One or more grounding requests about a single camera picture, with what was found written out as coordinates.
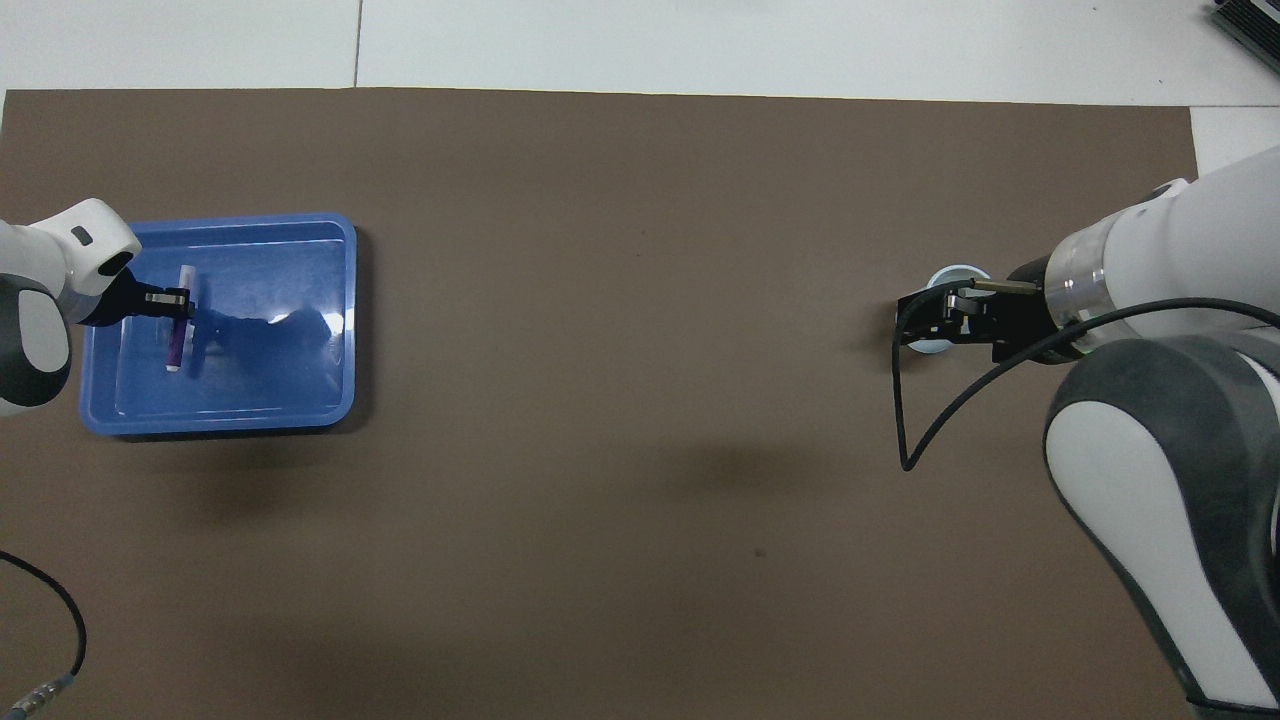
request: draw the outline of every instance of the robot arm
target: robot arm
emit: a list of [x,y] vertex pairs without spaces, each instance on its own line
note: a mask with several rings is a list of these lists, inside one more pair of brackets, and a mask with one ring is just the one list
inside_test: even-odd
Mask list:
[[[991,343],[1005,361],[1151,301],[1280,311],[1277,187],[1280,147],[1167,183],[1010,275],[1036,292],[948,291],[901,320],[902,338]],[[1206,720],[1280,717],[1280,336],[1260,327],[1171,310],[1037,357],[1078,361],[1044,432],[1055,487]]]
[[29,227],[0,222],[0,416],[44,405],[70,373],[67,323],[188,316],[188,293],[137,282],[142,245],[101,200]]

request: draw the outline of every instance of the black cable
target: black cable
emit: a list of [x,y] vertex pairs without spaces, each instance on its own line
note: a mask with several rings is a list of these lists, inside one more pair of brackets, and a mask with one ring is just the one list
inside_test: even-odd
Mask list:
[[72,612],[72,620],[76,621],[76,662],[72,664],[70,674],[76,675],[79,673],[81,665],[84,665],[84,647],[88,644],[88,635],[84,632],[84,616],[79,612],[79,606],[76,605],[76,600],[72,598],[72,593],[67,592],[67,588],[61,583],[55,580],[49,573],[45,573],[40,568],[36,568],[31,562],[27,562],[22,557],[10,555],[0,550],[0,560],[17,566],[20,570],[35,575],[40,582],[45,583],[58,593],[58,597],[63,598],[63,603],[67,605],[67,610]]
[[1021,365],[1027,360],[1036,357],[1048,350],[1060,347],[1069,342],[1074,342],[1083,337],[1085,333],[1094,328],[1115,323],[1116,320],[1124,320],[1125,318],[1133,318],[1135,315],[1147,315],[1149,313],[1160,313],[1162,310],[1187,310],[1187,309],[1203,309],[1203,310],[1225,310],[1228,313],[1235,313],[1239,315],[1245,315],[1253,318],[1261,323],[1271,325],[1272,328],[1280,329],[1280,315],[1258,307],[1256,305],[1249,305],[1247,302],[1238,302],[1235,300],[1221,300],[1216,297],[1180,297],[1175,300],[1156,300],[1152,302],[1142,302],[1138,305],[1132,305],[1129,307],[1123,307],[1120,310],[1112,310],[1111,313],[1105,313],[1097,318],[1091,318],[1083,323],[1076,323],[1062,328],[1061,331],[1025,347],[1024,350],[1011,355],[1004,363],[996,365],[988,370],[984,375],[973,382],[969,387],[964,389],[960,395],[947,405],[942,413],[929,424],[929,428],[924,430],[920,437],[920,442],[916,443],[915,450],[910,454],[906,451],[906,424],[902,419],[902,369],[900,351],[902,346],[902,333],[906,329],[906,323],[910,320],[911,314],[919,310],[922,305],[933,300],[946,292],[952,290],[973,287],[973,281],[956,281],[952,283],[943,283],[929,288],[924,293],[919,295],[915,300],[908,304],[902,309],[902,313],[897,318],[897,325],[893,328],[893,345],[891,348],[891,372],[893,374],[893,415],[897,423],[897,455],[899,461],[902,465],[902,470],[910,471],[915,468],[915,464],[920,461],[920,456],[924,455],[924,450],[933,441],[933,437],[938,434],[942,425],[956,414],[960,407],[969,401],[974,395],[982,391],[982,388],[991,384],[996,378],[1004,375],[1015,366]]

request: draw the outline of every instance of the blue plastic tray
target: blue plastic tray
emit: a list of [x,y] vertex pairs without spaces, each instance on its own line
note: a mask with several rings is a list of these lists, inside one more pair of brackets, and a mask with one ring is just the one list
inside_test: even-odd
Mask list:
[[356,396],[356,231],[342,215],[138,223],[142,282],[195,265],[183,365],[165,370],[173,322],[87,328],[81,419],[109,436],[314,428]]

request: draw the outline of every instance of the purple object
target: purple object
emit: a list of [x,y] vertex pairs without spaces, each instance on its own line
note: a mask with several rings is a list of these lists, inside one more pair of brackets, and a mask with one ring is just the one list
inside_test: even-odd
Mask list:
[[[196,268],[183,265],[178,273],[178,287],[191,290],[196,281]],[[173,332],[169,333],[169,355],[164,359],[164,369],[177,373],[182,369],[182,347],[187,345],[187,319],[174,318]]]

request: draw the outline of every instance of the white floor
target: white floor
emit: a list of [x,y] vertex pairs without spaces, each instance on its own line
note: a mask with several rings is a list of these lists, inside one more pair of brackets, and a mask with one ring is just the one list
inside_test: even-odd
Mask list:
[[13,88],[488,87],[1193,108],[1201,172],[1280,143],[1207,0],[0,0]]

